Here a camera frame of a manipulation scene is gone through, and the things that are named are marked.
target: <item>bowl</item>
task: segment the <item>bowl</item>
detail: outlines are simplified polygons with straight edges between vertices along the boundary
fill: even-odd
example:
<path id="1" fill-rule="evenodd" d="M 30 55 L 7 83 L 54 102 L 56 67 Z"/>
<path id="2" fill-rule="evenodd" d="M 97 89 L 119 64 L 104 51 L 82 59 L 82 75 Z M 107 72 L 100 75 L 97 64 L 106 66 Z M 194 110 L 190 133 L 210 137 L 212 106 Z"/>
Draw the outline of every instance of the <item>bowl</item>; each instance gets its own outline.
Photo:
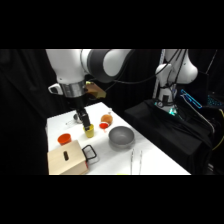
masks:
<path id="1" fill-rule="evenodd" d="M 127 127 L 116 127 L 109 133 L 111 143 L 121 149 L 128 148 L 135 140 L 134 132 Z"/>

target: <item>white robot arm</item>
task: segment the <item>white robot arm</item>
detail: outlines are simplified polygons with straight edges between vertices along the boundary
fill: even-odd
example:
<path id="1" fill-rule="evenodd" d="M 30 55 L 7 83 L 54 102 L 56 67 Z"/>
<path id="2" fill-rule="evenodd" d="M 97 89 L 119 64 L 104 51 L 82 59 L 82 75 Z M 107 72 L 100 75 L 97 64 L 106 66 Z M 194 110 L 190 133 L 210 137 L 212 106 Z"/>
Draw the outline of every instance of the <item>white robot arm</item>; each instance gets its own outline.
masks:
<path id="1" fill-rule="evenodd" d="M 157 107 L 171 114 L 176 113 L 173 102 L 176 96 L 176 84 L 190 84 L 198 75 L 198 69 L 191 63 L 188 51 L 188 49 L 166 49 L 165 58 L 169 65 L 160 65 L 156 70 L 158 73 L 166 66 L 157 75 L 160 83 Z"/>
<path id="2" fill-rule="evenodd" d="M 46 49 L 57 75 L 58 84 L 49 87 L 53 94 L 64 95 L 77 110 L 86 130 L 90 121 L 85 111 L 85 74 L 110 83 L 122 71 L 133 49 Z"/>

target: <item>table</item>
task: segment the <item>table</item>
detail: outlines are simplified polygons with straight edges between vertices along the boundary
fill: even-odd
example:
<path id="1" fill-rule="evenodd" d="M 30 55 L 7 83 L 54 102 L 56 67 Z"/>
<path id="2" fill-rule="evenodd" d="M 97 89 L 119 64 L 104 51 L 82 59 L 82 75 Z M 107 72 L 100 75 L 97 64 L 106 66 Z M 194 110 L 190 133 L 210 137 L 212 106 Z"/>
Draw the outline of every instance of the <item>table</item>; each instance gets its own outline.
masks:
<path id="1" fill-rule="evenodd" d="M 89 106 L 86 110 L 91 123 L 95 126 L 95 136 L 88 139 L 85 136 L 82 124 L 74 124 L 72 127 L 66 125 L 68 121 L 72 120 L 75 111 L 49 118 L 47 121 L 49 151 L 60 147 L 57 142 L 60 135 L 69 133 L 73 140 L 79 141 L 82 148 L 87 145 L 92 145 L 98 155 L 96 161 L 90 162 L 90 172 L 88 175 L 130 175 L 133 148 L 135 149 L 135 160 L 133 163 L 134 175 L 139 172 L 141 150 L 143 151 L 141 175 L 190 175 L 114 112 L 112 112 L 114 121 L 111 127 L 106 130 L 106 133 L 100 129 L 99 123 L 101 117 L 109 112 L 109 108 L 103 103 Z M 118 149 L 109 141 L 108 134 L 110 130 L 117 126 L 129 127 L 135 134 L 135 142 L 128 149 Z"/>

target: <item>yellow object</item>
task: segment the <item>yellow object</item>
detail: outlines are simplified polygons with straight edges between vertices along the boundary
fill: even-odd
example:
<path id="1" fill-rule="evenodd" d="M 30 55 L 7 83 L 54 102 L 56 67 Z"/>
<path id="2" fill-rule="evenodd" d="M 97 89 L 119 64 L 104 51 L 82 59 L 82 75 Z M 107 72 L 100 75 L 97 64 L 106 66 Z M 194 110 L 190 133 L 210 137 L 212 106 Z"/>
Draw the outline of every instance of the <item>yellow object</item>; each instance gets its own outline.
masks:
<path id="1" fill-rule="evenodd" d="M 216 150 L 216 149 L 222 144 L 223 141 L 224 141 L 224 136 L 223 136 L 221 142 L 220 142 L 214 149 L 212 149 L 212 151 Z"/>
<path id="2" fill-rule="evenodd" d="M 84 130 L 87 138 L 92 138 L 94 136 L 94 125 L 93 124 L 90 125 L 89 131 L 86 131 L 85 128 L 83 128 L 83 130 Z"/>
<path id="3" fill-rule="evenodd" d="M 93 95 L 97 99 L 106 98 L 107 96 L 107 93 L 93 82 L 86 82 L 86 88 L 88 90 L 87 93 Z"/>
<path id="4" fill-rule="evenodd" d="M 78 141 L 48 152 L 49 175 L 84 175 L 89 170 Z"/>

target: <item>orange cup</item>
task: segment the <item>orange cup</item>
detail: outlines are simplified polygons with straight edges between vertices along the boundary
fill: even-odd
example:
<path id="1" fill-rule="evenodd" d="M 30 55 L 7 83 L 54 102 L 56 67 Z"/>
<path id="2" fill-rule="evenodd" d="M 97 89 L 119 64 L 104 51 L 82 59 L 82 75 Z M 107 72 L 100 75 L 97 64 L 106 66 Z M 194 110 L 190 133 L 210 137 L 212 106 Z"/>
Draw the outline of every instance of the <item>orange cup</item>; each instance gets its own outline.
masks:
<path id="1" fill-rule="evenodd" d="M 72 142 L 71 135 L 70 135 L 70 134 L 64 134 L 64 135 L 61 135 L 61 136 L 58 138 L 58 142 L 59 142 L 60 145 L 62 145 L 62 146 L 68 144 L 69 142 Z"/>

